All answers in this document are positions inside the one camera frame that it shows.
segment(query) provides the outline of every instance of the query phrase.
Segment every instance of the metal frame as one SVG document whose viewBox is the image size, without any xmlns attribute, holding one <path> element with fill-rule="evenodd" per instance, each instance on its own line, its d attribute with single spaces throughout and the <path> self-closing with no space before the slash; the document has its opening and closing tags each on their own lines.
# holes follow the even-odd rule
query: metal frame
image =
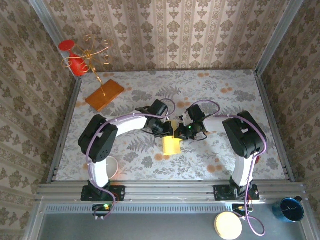
<svg viewBox="0 0 320 240">
<path fill-rule="evenodd" d="M 50 35 L 51 39 L 53 40 L 54 44 L 56 46 L 59 45 L 64 39 L 63 35 L 59 31 L 59 29 L 56 26 L 56 23 L 52 16 L 50 15 L 50 12 L 48 11 L 44 1 L 42 0 L 29 0 L 31 6 L 34 8 L 36 14 L 39 16 L 40 21 L 44 25 L 44 28 Z M 61 52 L 63 58 L 66 58 L 69 56 L 68 52 Z"/>
<path fill-rule="evenodd" d="M 47 204 L 44 214 L 92 214 L 92 203 Z M 125 203 L 116 204 L 112 214 L 213 214 L 232 212 L 232 204 L 228 203 Z"/>
<path fill-rule="evenodd" d="M 260 92 L 260 96 L 261 96 L 262 103 L 263 103 L 263 106 L 265 109 L 266 117 L 268 118 L 268 121 L 270 124 L 272 136 L 274 138 L 274 143 L 275 143 L 276 149 L 278 150 L 278 153 L 279 153 L 280 161 L 285 165 L 285 169 L 283 169 L 283 170 L 286 170 L 286 173 L 288 174 L 289 180 L 291 182 L 295 182 L 296 180 L 295 180 L 294 174 L 292 172 L 292 169 L 291 169 L 288 157 L 287 157 L 284 143 L 282 142 L 282 139 L 280 136 L 280 132 L 279 132 L 279 129 L 277 126 L 277 122 L 276 122 L 274 113 L 273 113 L 271 105 L 270 105 L 270 101 L 269 101 L 269 98 L 267 95 L 266 88 L 264 86 L 264 83 L 262 81 L 261 76 L 254 73 L 254 77 L 255 77 L 255 81 L 258 86 L 259 92 Z"/>
<path fill-rule="evenodd" d="M 36 240 L 41 234 L 41 226 L 47 207 L 52 204 L 59 204 L 75 209 L 74 213 L 79 212 L 79 207 L 88 205 L 101 204 L 101 202 L 82 202 L 81 191 L 86 185 L 85 181 L 56 181 L 52 184 L 40 184 L 38 194 L 36 195 L 36 205 L 30 216 L 29 224 L 26 228 L 24 239 Z M 279 199 L 288 196 L 301 196 L 302 205 L 305 211 L 304 219 L 301 225 L 307 240 L 317 240 L 320 237 L 316 220 L 310 207 L 304 185 L 298 182 L 288 180 L 256 180 L 258 185 L 260 201 L 254 201 L 254 204 L 271 204 Z M 126 186 L 124 202 L 117 203 L 117 206 L 135 206 L 136 204 L 157 204 L 168 205 L 177 204 L 176 206 L 228 206 L 232 203 L 242 203 L 241 201 L 221 202 L 215 201 L 213 186 L 229 184 L 228 181 L 117 181 L 114 185 Z"/>
<path fill-rule="evenodd" d="M 49 170 L 48 178 L 46 180 L 47 184 L 50 184 L 53 181 L 53 177 L 54 177 L 55 171 L 59 167 L 59 164 L 60 164 L 60 161 L 61 161 L 61 158 L 62 158 L 62 154 L 64 152 L 64 148 L 65 148 L 65 144 L 66 144 L 66 140 L 67 140 L 67 136 L 68 136 L 68 132 L 69 132 L 72 116 L 74 114 L 74 110 L 75 110 L 75 107 L 76 107 L 78 95 L 79 95 L 79 92 L 80 92 L 81 83 L 82 83 L 82 81 L 80 79 L 77 79 L 76 82 L 75 82 L 75 86 L 74 86 L 74 89 L 73 89 L 73 92 L 72 92 L 72 96 L 71 96 L 71 99 L 70 99 L 69 107 L 68 107 L 68 109 L 66 111 L 66 115 L 65 115 L 63 126 L 62 126 L 61 134 L 60 134 L 58 143 L 57 143 L 56 148 L 55 148 L 55 152 L 54 152 L 53 160 L 52 160 L 51 167 L 50 167 L 50 170 Z"/>
<path fill-rule="evenodd" d="M 255 72 L 258 76 L 261 76 L 262 73 L 265 71 L 268 63 L 270 62 L 272 56 L 276 52 L 280 42 L 284 38 L 290 24 L 292 23 L 293 19 L 295 18 L 298 10 L 300 9 L 301 5 L 303 4 L 304 0 L 291 0 L 286 7 L 278 25 L 276 26 L 273 36 L 268 42 L 256 68 Z"/>
</svg>

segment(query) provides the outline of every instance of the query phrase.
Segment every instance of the metal bracket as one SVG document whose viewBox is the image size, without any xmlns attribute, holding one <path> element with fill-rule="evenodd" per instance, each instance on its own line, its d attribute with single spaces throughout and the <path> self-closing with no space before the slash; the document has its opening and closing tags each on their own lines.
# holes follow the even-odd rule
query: metal bracket
<svg viewBox="0 0 320 240">
<path fill-rule="evenodd" d="M 238 195 L 230 185 L 214 185 L 213 193 L 215 201 L 243 201 L 245 199 L 243 193 Z M 252 200 L 260 200 L 257 185 L 252 184 L 248 191 L 248 195 Z"/>
<path fill-rule="evenodd" d="M 104 187 L 114 194 L 117 202 L 123 202 L 126 195 L 125 186 L 111 186 L 110 183 Z M 90 181 L 82 188 L 81 201 L 83 202 L 112 202 L 113 198 L 106 192 L 95 188 Z"/>
</svg>

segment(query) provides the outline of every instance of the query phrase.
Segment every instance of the floral tablecloth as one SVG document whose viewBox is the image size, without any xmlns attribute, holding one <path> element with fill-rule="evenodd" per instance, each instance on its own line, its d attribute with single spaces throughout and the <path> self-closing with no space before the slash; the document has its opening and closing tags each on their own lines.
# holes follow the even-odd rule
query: floral tablecloth
<svg viewBox="0 0 320 240">
<path fill-rule="evenodd" d="M 265 109 L 252 70 L 206 71 L 144 71 L 100 73 L 105 83 L 112 79 L 125 88 L 100 114 L 107 119 L 132 112 L 135 108 L 150 106 L 156 99 L 169 98 L 176 103 L 178 116 L 192 103 L 210 99 L 221 106 L 221 114 L 251 113 L 267 136 L 268 149 L 254 168 L 255 179 L 284 179 Z M 82 77 L 57 181 L 87 180 L 85 156 L 78 139 L 89 121 L 98 114 L 86 104 L 100 84 L 93 74 Z M 169 110 L 172 104 L 166 102 Z M 216 107 L 211 103 L 199 104 L 205 114 Z M 116 138 L 110 156 L 117 159 L 119 170 L 114 180 L 227 180 L 235 167 L 235 153 L 223 132 L 211 132 L 203 141 L 182 141 L 181 154 L 163 155 L 161 138 L 140 130 Z"/>
</svg>

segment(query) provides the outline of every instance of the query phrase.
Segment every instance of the table surface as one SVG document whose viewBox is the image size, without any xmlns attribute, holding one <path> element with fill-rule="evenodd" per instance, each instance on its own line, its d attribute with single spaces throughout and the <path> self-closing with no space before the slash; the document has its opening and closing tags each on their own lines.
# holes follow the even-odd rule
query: table surface
<svg viewBox="0 0 320 240">
<path fill-rule="evenodd" d="M 46 214 L 41 240 L 222 240 L 215 231 L 218 213 L 202 214 L 111 214 L 95 221 L 92 214 Z M 247 221 L 241 221 L 242 233 L 237 240 L 305 240 L 301 222 L 280 222 L 270 204 L 254 206 L 252 216 L 262 221 L 263 237 L 256 236 Z M 262 232 L 254 220 L 252 226 Z"/>
<path fill-rule="evenodd" d="M 203 99 L 216 101 L 221 114 L 251 113 L 267 136 L 267 152 L 255 165 L 255 179 L 284 179 L 285 174 L 252 70 L 189 70 L 100 73 L 105 83 L 112 79 L 125 88 L 99 114 L 107 119 L 150 106 L 156 99 L 169 98 L 176 103 L 178 116 L 194 102 Z M 56 181 L 87 180 L 85 155 L 78 139 L 92 117 L 98 114 L 85 99 L 100 84 L 91 73 L 81 78 L 82 84 L 72 116 Z M 169 111 L 173 105 L 168 102 Z M 207 115 L 216 109 L 211 103 L 200 103 Z M 140 130 L 116 138 L 110 156 L 115 157 L 119 170 L 113 180 L 227 180 L 235 167 L 236 154 L 227 135 L 211 132 L 203 141 L 182 141 L 181 154 L 163 156 L 161 138 Z"/>
</svg>

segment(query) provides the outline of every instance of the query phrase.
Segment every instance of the mug handle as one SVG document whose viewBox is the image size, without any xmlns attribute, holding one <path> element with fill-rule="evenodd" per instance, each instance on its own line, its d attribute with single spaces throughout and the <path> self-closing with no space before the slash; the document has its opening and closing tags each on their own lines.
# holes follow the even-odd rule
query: mug handle
<svg viewBox="0 0 320 240">
<path fill-rule="evenodd" d="M 302 201 L 302 197 L 300 197 L 300 196 L 296 196 L 294 199 L 297 200 L 298 202 Z"/>
</svg>

